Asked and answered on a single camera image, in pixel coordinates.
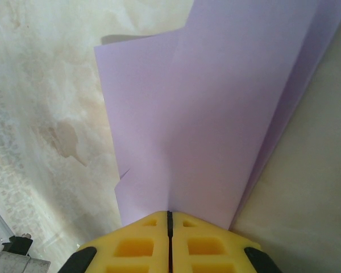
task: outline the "yellow plastic object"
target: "yellow plastic object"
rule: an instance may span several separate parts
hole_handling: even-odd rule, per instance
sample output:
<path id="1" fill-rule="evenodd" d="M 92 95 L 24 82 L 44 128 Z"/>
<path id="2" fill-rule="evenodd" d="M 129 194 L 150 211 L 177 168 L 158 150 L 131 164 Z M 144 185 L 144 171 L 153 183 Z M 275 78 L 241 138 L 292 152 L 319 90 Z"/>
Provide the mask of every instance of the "yellow plastic object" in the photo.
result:
<path id="1" fill-rule="evenodd" d="M 167 273 L 167 212 L 151 214 L 78 250 L 89 246 L 97 253 L 86 273 Z"/>
<path id="2" fill-rule="evenodd" d="M 260 245 L 185 213 L 173 212 L 174 273 L 256 273 L 245 247 Z"/>

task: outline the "purple paper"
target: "purple paper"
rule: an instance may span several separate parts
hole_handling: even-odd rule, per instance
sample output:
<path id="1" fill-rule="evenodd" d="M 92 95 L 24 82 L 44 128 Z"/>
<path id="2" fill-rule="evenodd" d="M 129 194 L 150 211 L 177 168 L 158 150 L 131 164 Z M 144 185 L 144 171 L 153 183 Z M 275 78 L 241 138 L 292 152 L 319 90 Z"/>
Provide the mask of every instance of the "purple paper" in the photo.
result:
<path id="1" fill-rule="evenodd" d="M 322 0 L 285 85 L 238 207 L 237 218 L 341 22 L 341 0 Z"/>
<path id="2" fill-rule="evenodd" d="M 179 31 L 95 48 L 124 225 L 169 209 L 229 227 L 319 4 L 195 0 Z"/>

